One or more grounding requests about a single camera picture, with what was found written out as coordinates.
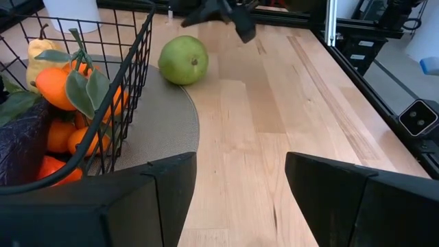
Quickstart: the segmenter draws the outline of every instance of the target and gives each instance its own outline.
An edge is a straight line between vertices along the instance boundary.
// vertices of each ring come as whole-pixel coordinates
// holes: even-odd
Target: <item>eggplant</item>
[[[9,92],[5,91],[3,76],[0,76],[0,104],[4,103],[8,99],[8,95]]]
[[[0,127],[0,186],[22,185],[37,179],[55,110],[41,99]]]

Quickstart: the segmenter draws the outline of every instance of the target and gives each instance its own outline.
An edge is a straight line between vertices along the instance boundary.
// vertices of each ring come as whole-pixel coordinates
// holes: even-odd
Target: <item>white wall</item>
[[[439,5],[439,0],[428,0],[427,6],[425,7],[424,14],[422,17],[422,21],[426,21],[431,14],[433,14],[434,8]],[[418,18],[420,9],[422,8],[422,4],[412,10],[409,18]]]
[[[435,3],[429,2],[425,10],[429,11],[423,18],[423,24],[405,49],[407,55],[416,62],[430,56],[439,57],[439,3],[436,0],[433,1]]]

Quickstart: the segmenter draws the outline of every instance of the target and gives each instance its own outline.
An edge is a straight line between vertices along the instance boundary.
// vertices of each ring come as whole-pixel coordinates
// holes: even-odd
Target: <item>wood grain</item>
[[[114,21],[112,11],[101,13]],[[146,14],[135,17],[140,27]],[[132,21],[130,12],[117,18]],[[287,184],[288,151],[428,177],[309,30],[258,25],[257,37],[243,44],[233,25],[183,29],[180,22],[154,17],[150,58],[156,66],[163,45],[179,35],[198,37],[210,55],[207,76],[186,88],[198,111],[200,146],[180,247],[317,246]],[[128,30],[119,31],[122,43],[132,43]],[[102,32],[118,41],[112,27]],[[2,35],[26,56],[19,27]],[[105,52],[120,56],[117,47]]]

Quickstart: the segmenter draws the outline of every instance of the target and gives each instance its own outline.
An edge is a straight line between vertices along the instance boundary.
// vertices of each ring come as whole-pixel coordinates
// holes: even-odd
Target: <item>orange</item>
[[[40,168],[40,172],[38,173],[38,177],[37,179],[40,180],[42,178],[47,177],[48,175],[58,171],[59,169],[61,169],[61,167],[65,166],[66,163],[59,161],[53,157],[50,156],[44,156],[43,158],[43,164],[41,164],[41,168]],[[70,183],[73,181],[77,181],[79,179],[81,179],[82,177],[82,171],[79,168],[76,168],[73,170],[72,173],[70,173],[67,177],[65,177],[63,180],[61,180],[60,182],[54,184],[55,185],[63,185],[66,183]]]
[[[87,119],[87,122],[88,122],[89,125],[91,124],[91,120],[90,119]],[[81,129],[81,128],[87,127],[87,124],[86,124],[86,122],[84,120],[84,116],[79,111],[77,111],[75,113],[75,127],[77,129]]]
[[[70,67],[70,63],[67,63],[62,69],[64,71],[66,71],[67,73],[70,73],[70,71],[72,71],[73,69],[76,68],[76,63],[77,63],[77,61],[74,60],[71,63],[71,67]],[[88,69],[87,75],[85,75],[85,68],[86,67],[87,67],[87,64],[85,62],[81,62],[81,65],[80,65],[80,68],[78,69],[78,72],[81,73],[81,75],[85,76],[86,78],[89,78],[90,74],[91,74],[91,69]]]
[[[115,105],[115,116],[120,115],[122,113],[122,97],[121,99],[119,99],[119,96],[121,96],[121,92],[122,92],[122,88],[119,87],[115,93],[115,96],[112,99],[113,104]],[[128,93],[127,92],[123,92],[123,101],[124,101],[124,105],[126,107],[127,103],[128,103]],[[108,107],[107,112],[105,113],[104,116],[104,123],[106,123],[105,119],[110,119],[111,117],[111,106]]]
[[[104,119],[104,120],[102,120],[102,123],[103,124],[107,124],[107,121],[108,121],[108,119]],[[91,120],[90,119],[87,119],[87,122],[88,122],[88,125],[91,124]],[[77,111],[76,114],[75,114],[75,127],[77,129],[81,129],[81,128],[87,127],[87,125],[86,125],[86,123],[84,121],[84,117],[82,116],[82,113],[79,112],[79,111]]]
[[[59,154],[69,151],[69,137],[75,131],[76,128],[73,124],[62,122],[59,119],[53,120],[47,138],[47,149]]]
[[[76,130],[69,138],[69,151],[71,154],[76,153],[76,145],[80,144],[82,139],[85,136],[85,133],[87,132],[88,127]],[[104,150],[108,148],[108,144],[110,143],[110,139],[104,135],[104,138],[102,139],[102,145]],[[97,133],[93,140],[91,141],[90,146],[88,147],[86,157],[91,156],[93,154],[93,150],[95,149],[96,145],[99,146],[99,137],[97,136]],[[97,148],[96,154],[100,153],[100,148]]]
[[[35,79],[36,88],[50,104],[63,110],[76,110],[66,95],[68,73],[61,68],[43,69]]]

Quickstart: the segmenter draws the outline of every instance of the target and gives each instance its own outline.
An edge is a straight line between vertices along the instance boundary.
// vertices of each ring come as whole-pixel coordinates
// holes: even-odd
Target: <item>blue object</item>
[[[424,58],[419,62],[419,64],[425,75],[439,75],[438,57]]]

